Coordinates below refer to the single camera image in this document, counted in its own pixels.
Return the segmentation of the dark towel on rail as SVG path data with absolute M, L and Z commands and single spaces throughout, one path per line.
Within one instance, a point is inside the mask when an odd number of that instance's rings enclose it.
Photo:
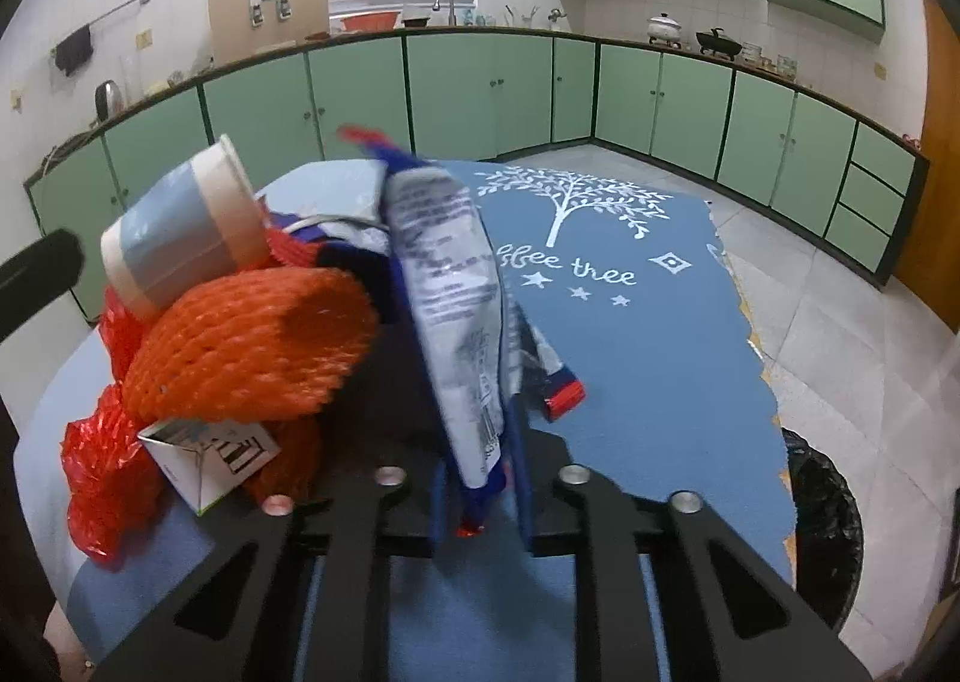
M 93 56 L 91 25 L 85 23 L 53 48 L 53 64 L 65 77 L 71 77 Z

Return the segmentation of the steel electric kettle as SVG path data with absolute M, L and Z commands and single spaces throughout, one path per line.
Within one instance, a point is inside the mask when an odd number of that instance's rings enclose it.
M 94 88 L 94 113 L 99 122 L 108 122 L 125 110 L 122 88 L 115 80 L 105 80 Z

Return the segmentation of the cardboard box on counter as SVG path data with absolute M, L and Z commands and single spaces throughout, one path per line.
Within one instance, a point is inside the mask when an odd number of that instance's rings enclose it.
M 213 62 L 242 61 L 329 32 L 329 0 L 208 0 Z

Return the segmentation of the blue table mat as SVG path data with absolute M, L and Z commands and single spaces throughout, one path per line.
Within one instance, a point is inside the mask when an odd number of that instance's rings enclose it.
M 459 161 L 517 303 L 583 382 L 586 397 L 555 425 L 586 443 L 592 423 L 637 415 L 706 436 L 704 491 L 755 551 L 789 572 L 782 547 L 794 506 L 779 482 L 776 406 L 747 344 L 734 283 L 708 250 L 715 224 L 701 199 L 677 194 L 635 232 L 594 209 L 556 220 L 542 196 L 511 186 L 511 168 Z M 60 466 L 67 423 L 86 417 L 109 383 L 106 350 L 89 336 L 60 368 L 14 453 L 29 534 L 86 651 L 107 653 L 212 550 L 241 514 L 226 498 L 205 516 L 171 500 L 116 570 L 68 537 Z M 485 531 L 448 537 L 430 560 L 391 567 L 395 680 L 568 680 L 574 674 L 574 568 L 524 551 L 514 506 L 501 498 Z

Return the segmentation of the blue white snack bag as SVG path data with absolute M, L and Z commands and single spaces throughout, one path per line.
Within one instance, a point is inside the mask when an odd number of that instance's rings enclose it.
M 475 536 L 506 485 L 530 484 L 524 378 L 534 376 L 548 420 L 573 411 L 586 389 L 512 300 L 469 188 L 377 129 L 343 124 L 338 134 L 384 166 L 376 222 L 272 212 L 270 253 L 283 266 L 352 272 L 377 312 L 407 329 L 457 475 L 457 531 Z

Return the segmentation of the red basin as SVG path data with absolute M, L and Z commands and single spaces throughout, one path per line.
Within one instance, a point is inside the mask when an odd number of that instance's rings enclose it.
M 345 16 L 340 21 L 347 33 L 381 33 L 394 30 L 398 16 L 398 10 L 378 10 Z

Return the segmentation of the black wok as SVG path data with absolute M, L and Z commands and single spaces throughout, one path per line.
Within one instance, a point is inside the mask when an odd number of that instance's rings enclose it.
M 702 55 L 724 56 L 729 61 L 735 61 L 742 53 L 742 44 L 729 37 L 721 27 L 698 30 L 695 37 Z

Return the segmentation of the red plastic bag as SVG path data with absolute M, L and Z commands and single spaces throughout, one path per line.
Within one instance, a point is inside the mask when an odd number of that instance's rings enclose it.
M 71 542 L 101 567 L 117 568 L 122 565 L 124 539 L 151 526 L 160 514 L 164 477 L 140 443 L 145 425 L 122 406 L 122 381 L 146 326 L 114 289 L 104 290 L 98 333 L 109 354 L 114 383 L 104 388 L 93 415 L 65 427 L 60 462 L 70 490 Z M 319 425 L 303 418 L 268 422 L 265 430 L 280 451 L 246 478 L 242 488 L 257 501 L 272 495 L 306 500 L 319 471 Z

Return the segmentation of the blue white paper cup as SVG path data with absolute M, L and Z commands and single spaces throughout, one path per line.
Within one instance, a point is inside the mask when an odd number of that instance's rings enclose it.
M 265 217 L 226 136 L 166 173 L 101 237 L 109 285 L 140 321 L 268 255 Z

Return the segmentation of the orange foam fruit net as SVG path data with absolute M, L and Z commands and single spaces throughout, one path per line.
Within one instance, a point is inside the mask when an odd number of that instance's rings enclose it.
M 320 411 L 379 318 L 342 269 L 270 267 L 197 285 L 156 319 L 122 379 L 140 422 L 290 422 Z

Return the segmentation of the green lower kitchen cabinets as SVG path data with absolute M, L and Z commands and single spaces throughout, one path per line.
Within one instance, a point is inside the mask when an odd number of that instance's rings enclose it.
M 928 161 L 807 88 L 736 62 L 566 33 L 350 35 L 218 67 L 80 134 L 26 178 L 43 230 L 86 246 L 166 172 L 228 136 L 265 186 L 347 157 L 364 124 L 438 160 L 594 144 L 715 189 L 874 285 L 892 275 Z

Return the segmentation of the green white milk carton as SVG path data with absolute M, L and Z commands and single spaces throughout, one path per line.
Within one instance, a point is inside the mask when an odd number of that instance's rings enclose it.
M 258 423 L 168 420 L 143 428 L 139 441 L 195 516 L 205 515 L 280 452 Z

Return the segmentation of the white cooking pot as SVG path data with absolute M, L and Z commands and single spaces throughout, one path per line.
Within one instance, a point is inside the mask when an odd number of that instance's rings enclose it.
M 682 48 L 682 26 L 669 14 L 661 12 L 647 21 L 647 41 L 670 48 Z

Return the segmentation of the wooden table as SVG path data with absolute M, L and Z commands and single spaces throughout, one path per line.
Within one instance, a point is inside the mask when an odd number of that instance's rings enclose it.
M 755 357 L 758 358 L 760 362 L 760 378 L 763 383 L 765 383 L 766 388 L 768 388 L 768 394 L 771 394 L 771 397 L 776 400 L 775 391 L 773 391 L 773 380 L 771 379 L 771 370 L 770 365 L 768 365 L 768 355 L 763 352 L 761 348 L 761 339 L 760 334 L 755 328 L 754 317 L 752 316 L 752 310 L 750 310 L 750 303 L 748 303 L 747 295 L 745 295 L 745 290 L 743 290 L 742 282 L 740 282 L 739 276 L 737 276 L 736 267 L 732 264 L 731 258 L 727 254 L 726 248 L 722 246 L 721 237 L 719 236 L 719 230 L 715 230 L 715 239 L 708 243 L 708 250 L 711 253 L 711 256 L 718 261 L 718 264 L 721 264 L 724 269 L 726 269 L 727 274 L 731 276 L 732 283 L 734 283 L 734 289 L 737 292 L 737 298 L 739 299 L 739 311 L 743 319 L 747 321 L 747 344 L 752 352 L 754 352 Z M 791 586 L 794 590 L 796 589 L 797 584 L 797 536 L 796 536 L 796 502 L 794 501 L 793 494 L 793 479 L 791 478 L 791 473 L 789 472 L 789 457 L 786 454 L 786 443 L 784 443 L 784 438 L 782 438 L 782 428 L 781 417 L 779 417 L 779 411 L 775 409 L 773 415 L 771 415 L 771 425 L 776 428 L 776 431 L 779 435 L 779 443 L 781 443 L 781 448 L 784 450 L 784 466 L 781 467 L 778 471 L 779 482 L 782 484 L 784 492 L 786 492 L 791 498 L 791 503 L 794 506 L 794 528 L 789 531 L 789 534 L 784 537 L 782 541 L 782 547 L 784 547 L 784 552 L 786 552 L 786 557 L 788 557 L 789 570 L 791 570 L 791 576 L 789 576 L 789 581 L 791 581 Z

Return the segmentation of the black bagged trash bin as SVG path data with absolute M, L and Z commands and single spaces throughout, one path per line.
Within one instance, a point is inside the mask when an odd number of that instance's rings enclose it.
M 853 490 L 822 451 L 784 428 L 796 506 L 796 590 L 833 632 L 843 630 L 864 563 L 864 529 Z

